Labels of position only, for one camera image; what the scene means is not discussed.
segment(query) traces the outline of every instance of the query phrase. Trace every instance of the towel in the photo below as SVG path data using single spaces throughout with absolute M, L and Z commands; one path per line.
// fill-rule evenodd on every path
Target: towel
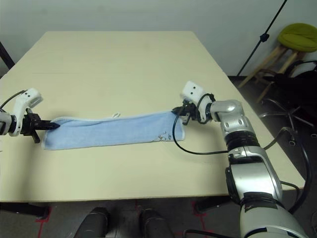
M 176 115 L 160 112 L 125 118 L 101 120 L 62 117 L 52 120 L 60 125 L 47 130 L 42 142 L 46 150 L 64 150 L 93 146 L 123 145 L 152 141 L 173 141 L 172 127 Z M 176 140 L 183 140 L 182 120 L 175 128 Z

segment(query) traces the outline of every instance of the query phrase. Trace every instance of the wall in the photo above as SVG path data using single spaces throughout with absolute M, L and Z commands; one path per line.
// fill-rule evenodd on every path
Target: wall
M 283 0 L 0 0 L 0 40 L 15 61 L 50 30 L 194 31 L 228 75 L 235 75 Z M 316 0 L 289 0 L 243 71 L 246 75 L 294 22 L 317 26 Z M 0 63 L 0 72 L 5 70 Z

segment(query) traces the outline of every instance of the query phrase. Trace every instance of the black boot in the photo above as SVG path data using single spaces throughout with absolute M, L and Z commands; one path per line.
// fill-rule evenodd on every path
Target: black boot
M 166 220 L 153 209 L 142 211 L 139 224 L 143 238 L 175 238 Z
M 108 232 L 110 214 L 103 207 L 93 209 L 80 224 L 74 238 L 101 238 Z

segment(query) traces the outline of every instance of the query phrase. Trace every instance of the black pole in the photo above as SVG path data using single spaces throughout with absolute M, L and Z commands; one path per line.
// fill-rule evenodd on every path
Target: black pole
M 5 50 L 1 41 L 0 41 L 0 57 L 9 69 L 11 69 L 15 65 L 9 53 Z
M 242 70 L 244 69 L 244 67 L 247 65 L 247 63 L 249 62 L 249 60 L 251 59 L 251 57 L 253 56 L 253 54 L 255 53 L 255 51 L 257 50 L 257 48 L 259 47 L 259 45 L 261 44 L 261 42 L 265 42 L 268 40 L 269 38 L 269 34 L 268 31 L 271 28 L 272 24 L 274 23 L 274 21 L 276 20 L 277 16 L 280 14 L 280 12 L 282 11 L 284 5 L 286 4 L 287 0 L 284 0 L 283 4 L 281 5 L 281 7 L 279 8 L 279 10 L 277 11 L 276 15 L 274 16 L 273 20 L 271 21 L 271 23 L 269 24 L 268 28 L 266 29 L 266 31 L 260 35 L 260 40 L 259 42 L 256 44 L 256 46 L 254 47 L 254 49 L 252 50 L 251 54 L 249 55 L 249 57 L 247 58 L 247 60 L 244 62 L 242 68 L 240 69 L 240 71 L 238 72 L 237 76 L 240 75 L 240 73 L 242 72 Z

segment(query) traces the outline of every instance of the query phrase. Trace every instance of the beige table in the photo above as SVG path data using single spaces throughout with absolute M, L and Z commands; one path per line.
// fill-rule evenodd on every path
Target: beige table
M 48 32 L 0 80 L 0 87 L 2 100 L 21 89 L 38 89 L 44 101 L 33 111 L 42 119 L 100 119 L 116 112 L 124 117 L 180 106 L 179 94 L 188 80 L 218 100 L 241 101 L 260 144 L 272 140 L 192 32 Z M 5 109 L 10 112 L 12 106 Z M 190 122 L 185 130 L 185 148 L 226 149 L 216 122 Z M 31 137 L 7 135 L 2 150 L 1 201 L 227 194 L 226 154 L 191 155 L 173 142 L 45 151 Z M 303 186 L 278 145 L 267 153 L 280 179 Z

